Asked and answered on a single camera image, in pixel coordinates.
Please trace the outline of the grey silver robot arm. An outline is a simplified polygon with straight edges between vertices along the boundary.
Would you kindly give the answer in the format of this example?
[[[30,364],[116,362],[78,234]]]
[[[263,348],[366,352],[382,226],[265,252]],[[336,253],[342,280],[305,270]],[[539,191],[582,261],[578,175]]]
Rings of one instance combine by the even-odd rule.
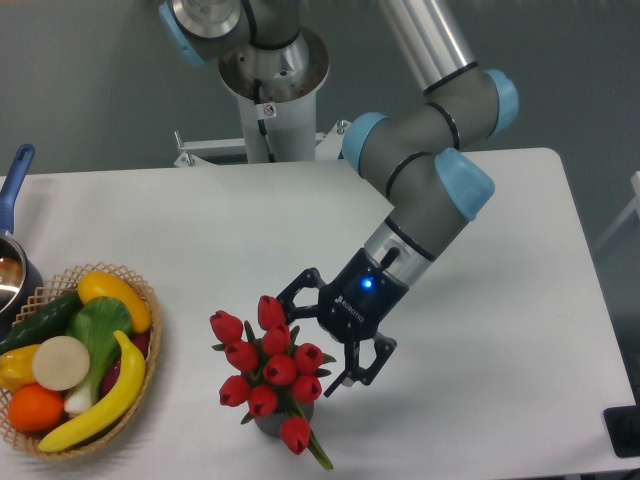
[[[307,269],[279,297],[289,321],[314,318],[343,345],[342,385],[374,380],[396,347],[381,321],[493,195],[493,180],[463,149],[519,111],[513,82],[478,66],[446,2],[380,7],[425,104],[402,121],[361,115],[340,152],[392,211],[333,281]],[[186,60],[217,61],[249,162],[315,158],[315,95],[329,60],[298,2],[164,1],[159,14]]]

